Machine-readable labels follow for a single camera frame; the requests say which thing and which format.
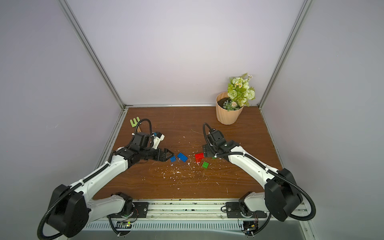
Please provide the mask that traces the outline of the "long blue lego brick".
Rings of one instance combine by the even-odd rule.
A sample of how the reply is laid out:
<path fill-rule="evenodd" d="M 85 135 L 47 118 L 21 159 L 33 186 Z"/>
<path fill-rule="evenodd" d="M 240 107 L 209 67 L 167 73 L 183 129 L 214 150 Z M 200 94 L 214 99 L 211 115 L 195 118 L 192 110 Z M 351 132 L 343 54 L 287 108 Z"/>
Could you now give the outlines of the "long blue lego brick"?
<path fill-rule="evenodd" d="M 177 157 L 183 161 L 184 163 L 188 160 L 188 157 L 184 155 L 183 153 L 178 153 Z"/>

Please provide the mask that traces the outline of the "small red lego brick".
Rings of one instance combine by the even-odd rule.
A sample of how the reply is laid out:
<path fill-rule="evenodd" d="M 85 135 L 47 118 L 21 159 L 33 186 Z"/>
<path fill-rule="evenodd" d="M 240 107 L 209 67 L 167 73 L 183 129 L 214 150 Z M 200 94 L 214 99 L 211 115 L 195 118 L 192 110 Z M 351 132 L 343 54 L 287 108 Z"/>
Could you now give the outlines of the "small red lego brick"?
<path fill-rule="evenodd" d="M 200 163 L 204 158 L 204 153 L 195 154 L 196 163 Z"/>

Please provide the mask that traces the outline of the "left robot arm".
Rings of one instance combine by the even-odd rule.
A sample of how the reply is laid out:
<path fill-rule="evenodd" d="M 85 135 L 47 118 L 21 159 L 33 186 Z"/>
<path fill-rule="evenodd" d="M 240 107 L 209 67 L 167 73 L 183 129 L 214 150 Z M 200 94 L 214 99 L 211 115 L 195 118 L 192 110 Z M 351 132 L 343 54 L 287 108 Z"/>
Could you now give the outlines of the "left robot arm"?
<path fill-rule="evenodd" d="M 174 157 L 168 149 L 160 149 L 164 139 L 160 132 L 136 133 L 125 146 L 113 151 L 109 159 L 86 177 L 66 186 L 56 187 L 47 212 L 37 229 L 40 240 L 55 240 L 60 236 L 71 238 L 87 224 L 103 217 L 138 215 L 132 197 L 118 192 L 108 198 L 93 197 L 106 184 L 141 160 L 166 162 Z"/>

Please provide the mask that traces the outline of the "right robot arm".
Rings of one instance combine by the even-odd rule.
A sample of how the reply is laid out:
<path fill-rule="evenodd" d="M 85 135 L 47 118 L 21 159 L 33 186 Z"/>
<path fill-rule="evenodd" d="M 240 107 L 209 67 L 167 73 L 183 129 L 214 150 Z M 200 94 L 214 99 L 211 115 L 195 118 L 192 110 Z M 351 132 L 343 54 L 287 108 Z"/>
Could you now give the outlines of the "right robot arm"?
<path fill-rule="evenodd" d="M 265 191 L 265 205 L 272 216 L 284 222 L 287 218 L 298 221 L 312 220 L 317 213 L 316 205 L 310 195 L 296 183 L 293 174 L 287 170 L 273 168 L 249 154 L 239 143 L 227 141 L 221 131 L 203 131 L 206 146 L 216 158 L 222 158 L 238 166 L 255 179 Z M 293 211 L 307 199 L 310 213 L 297 216 Z"/>

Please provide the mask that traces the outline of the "right green lego brick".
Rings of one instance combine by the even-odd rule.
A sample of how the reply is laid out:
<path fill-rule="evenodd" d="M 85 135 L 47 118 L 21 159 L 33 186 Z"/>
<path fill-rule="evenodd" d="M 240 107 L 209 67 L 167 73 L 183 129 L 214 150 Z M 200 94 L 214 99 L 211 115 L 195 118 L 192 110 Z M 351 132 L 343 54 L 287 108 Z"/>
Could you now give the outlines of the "right green lego brick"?
<path fill-rule="evenodd" d="M 208 162 L 203 162 L 202 167 L 203 167 L 204 169 L 207 169 L 207 168 L 209 167 L 209 163 L 208 163 Z"/>

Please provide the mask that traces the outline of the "green toy garden fork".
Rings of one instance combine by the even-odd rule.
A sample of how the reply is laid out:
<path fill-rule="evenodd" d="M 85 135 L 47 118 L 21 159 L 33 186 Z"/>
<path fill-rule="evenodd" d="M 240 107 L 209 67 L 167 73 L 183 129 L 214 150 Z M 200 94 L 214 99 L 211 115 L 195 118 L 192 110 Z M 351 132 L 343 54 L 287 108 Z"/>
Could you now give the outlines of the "green toy garden fork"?
<path fill-rule="evenodd" d="M 139 117 L 135 117 L 133 119 L 130 119 L 130 124 L 132 128 L 135 130 L 136 133 L 141 132 L 141 128 L 138 126 L 138 123 L 140 122 Z"/>

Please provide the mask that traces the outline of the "beige ribbed flower pot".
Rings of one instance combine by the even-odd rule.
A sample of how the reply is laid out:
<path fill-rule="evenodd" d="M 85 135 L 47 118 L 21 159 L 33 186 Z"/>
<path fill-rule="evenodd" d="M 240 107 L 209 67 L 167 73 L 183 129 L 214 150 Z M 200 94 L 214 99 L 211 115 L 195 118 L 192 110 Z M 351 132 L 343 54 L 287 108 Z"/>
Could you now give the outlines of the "beige ribbed flower pot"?
<path fill-rule="evenodd" d="M 228 110 L 224 109 L 219 104 L 219 101 L 221 101 L 222 99 L 225 99 L 227 97 L 228 97 L 227 92 L 220 93 L 217 96 L 217 98 L 216 98 L 216 115 L 217 115 L 218 121 L 221 124 L 232 125 L 237 121 L 239 115 L 242 113 L 243 107 L 241 107 L 239 110 L 235 110 L 235 111 L 228 111 Z"/>

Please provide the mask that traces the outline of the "green white artificial flowers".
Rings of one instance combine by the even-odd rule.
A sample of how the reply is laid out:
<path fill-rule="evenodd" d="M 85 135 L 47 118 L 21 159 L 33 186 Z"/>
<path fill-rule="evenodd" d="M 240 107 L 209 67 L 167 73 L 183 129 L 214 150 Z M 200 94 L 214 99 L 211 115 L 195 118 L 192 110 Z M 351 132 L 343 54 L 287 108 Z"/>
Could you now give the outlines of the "green white artificial flowers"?
<path fill-rule="evenodd" d="M 227 100 L 223 103 L 223 108 L 227 111 L 237 111 L 244 106 L 249 106 L 249 101 L 256 97 L 256 92 L 250 86 L 252 76 L 245 73 L 239 77 L 230 77 L 227 89 Z"/>

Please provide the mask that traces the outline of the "left electronics board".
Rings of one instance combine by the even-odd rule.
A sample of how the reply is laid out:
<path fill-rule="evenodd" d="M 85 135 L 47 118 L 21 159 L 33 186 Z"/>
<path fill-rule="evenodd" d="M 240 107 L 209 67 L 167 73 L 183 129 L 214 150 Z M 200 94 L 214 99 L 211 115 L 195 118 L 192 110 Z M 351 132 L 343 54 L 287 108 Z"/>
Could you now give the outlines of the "left electronics board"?
<path fill-rule="evenodd" d="M 119 231 L 131 229 L 132 226 L 133 223 L 130 221 L 117 221 L 117 223 L 115 224 L 115 228 Z"/>

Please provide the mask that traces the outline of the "electronics board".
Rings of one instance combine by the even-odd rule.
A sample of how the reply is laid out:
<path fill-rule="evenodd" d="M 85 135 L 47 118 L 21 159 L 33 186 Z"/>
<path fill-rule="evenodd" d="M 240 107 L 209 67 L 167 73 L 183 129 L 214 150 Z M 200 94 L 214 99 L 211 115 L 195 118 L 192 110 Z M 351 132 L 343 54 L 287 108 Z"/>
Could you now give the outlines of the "electronics board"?
<path fill-rule="evenodd" d="M 115 228 L 119 231 L 131 229 L 132 226 L 133 223 L 130 221 L 117 221 L 117 223 L 115 224 Z"/>
<path fill-rule="evenodd" d="M 259 230 L 259 224 L 256 221 L 243 221 L 242 232 L 248 237 L 254 237 Z"/>

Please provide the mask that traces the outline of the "right electronics board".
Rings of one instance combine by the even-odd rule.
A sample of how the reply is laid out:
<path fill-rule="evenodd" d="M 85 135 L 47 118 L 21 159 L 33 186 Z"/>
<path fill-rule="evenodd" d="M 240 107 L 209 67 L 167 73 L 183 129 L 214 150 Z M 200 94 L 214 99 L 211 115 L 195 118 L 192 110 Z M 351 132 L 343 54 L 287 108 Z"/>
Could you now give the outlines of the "right electronics board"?
<path fill-rule="evenodd" d="M 256 221 L 243 221 L 242 232 L 248 237 L 254 237 L 259 230 L 259 224 Z"/>

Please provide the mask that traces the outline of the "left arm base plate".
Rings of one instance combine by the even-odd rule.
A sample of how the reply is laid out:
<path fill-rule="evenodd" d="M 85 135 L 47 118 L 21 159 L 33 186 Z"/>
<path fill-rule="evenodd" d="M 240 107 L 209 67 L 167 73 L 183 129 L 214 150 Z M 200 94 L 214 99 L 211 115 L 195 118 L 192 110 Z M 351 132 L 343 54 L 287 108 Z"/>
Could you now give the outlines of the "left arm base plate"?
<path fill-rule="evenodd" d="M 133 202 L 133 209 L 132 212 L 129 214 L 126 214 L 124 212 L 120 212 L 117 214 L 112 214 L 111 218 L 113 219 L 145 219 L 147 217 L 147 213 L 149 210 L 149 202 Z"/>

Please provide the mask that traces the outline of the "aluminium front rail frame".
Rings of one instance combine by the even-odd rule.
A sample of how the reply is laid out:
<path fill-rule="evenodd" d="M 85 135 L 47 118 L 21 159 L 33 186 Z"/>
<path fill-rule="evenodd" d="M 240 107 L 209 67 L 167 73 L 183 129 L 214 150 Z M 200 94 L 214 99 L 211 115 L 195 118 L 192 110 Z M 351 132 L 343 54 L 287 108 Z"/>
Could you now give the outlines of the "aluminium front rail frame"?
<path fill-rule="evenodd" d="M 237 199 L 179 199 L 136 200 L 149 202 L 145 219 L 101 218 L 77 234 L 75 240 L 317 240 L 319 236 L 311 221 L 299 222 L 288 218 L 280 222 L 269 214 L 257 198 L 257 211 L 267 213 L 267 218 L 227 218 L 226 202 Z M 130 221 L 131 229 L 117 230 L 117 221 Z M 243 221 L 256 221 L 259 230 L 254 237 L 243 232 Z"/>

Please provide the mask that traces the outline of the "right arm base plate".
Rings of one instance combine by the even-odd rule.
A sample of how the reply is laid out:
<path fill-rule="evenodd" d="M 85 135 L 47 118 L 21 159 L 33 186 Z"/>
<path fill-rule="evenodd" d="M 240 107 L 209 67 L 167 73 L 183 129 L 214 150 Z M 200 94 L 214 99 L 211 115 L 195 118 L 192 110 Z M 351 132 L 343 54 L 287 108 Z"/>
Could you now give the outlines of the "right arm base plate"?
<path fill-rule="evenodd" d="M 224 207 L 227 218 L 256 219 L 267 218 L 267 213 L 263 211 L 252 212 L 245 204 L 239 202 L 226 202 Z"/>

